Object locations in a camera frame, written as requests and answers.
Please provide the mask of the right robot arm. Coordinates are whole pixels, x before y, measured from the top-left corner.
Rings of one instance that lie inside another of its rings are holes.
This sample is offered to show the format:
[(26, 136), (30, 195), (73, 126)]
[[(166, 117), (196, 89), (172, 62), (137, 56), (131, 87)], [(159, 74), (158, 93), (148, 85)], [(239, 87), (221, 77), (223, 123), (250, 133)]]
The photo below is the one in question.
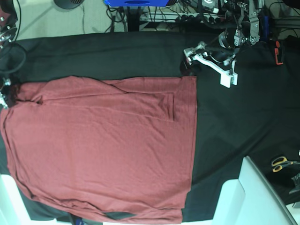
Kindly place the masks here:
[(14, 68), (0, 70), (0, 105), (4, 109), (10, 108), (14, 104), (10, 87), (12, 81), (9, 75), (20, 70), (27, 59), (27, 51), (16, 41), (19, 35), (17, 22), (21, 21), (12, 0), (2, 0), (0, 2), (0, 58), (6, 58), (13, 49), (17, 49), (22, 54), (22, 60)]

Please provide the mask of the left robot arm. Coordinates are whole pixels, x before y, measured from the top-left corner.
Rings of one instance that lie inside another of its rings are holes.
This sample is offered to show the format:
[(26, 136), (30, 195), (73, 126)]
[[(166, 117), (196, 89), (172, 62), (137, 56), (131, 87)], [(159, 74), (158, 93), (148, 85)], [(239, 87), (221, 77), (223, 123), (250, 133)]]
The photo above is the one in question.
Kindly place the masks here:
[(260, 40), (259, 7), (262, 0), (200, 0), (201, 21), (222, 32), (209, 43), (199, 42), (183, 51), (181, 70), (191, 72), (195, 64), (206, 65), (220, 75), (220, 84), (230, 88), (238, 84), (236, 57), (246, 46)]

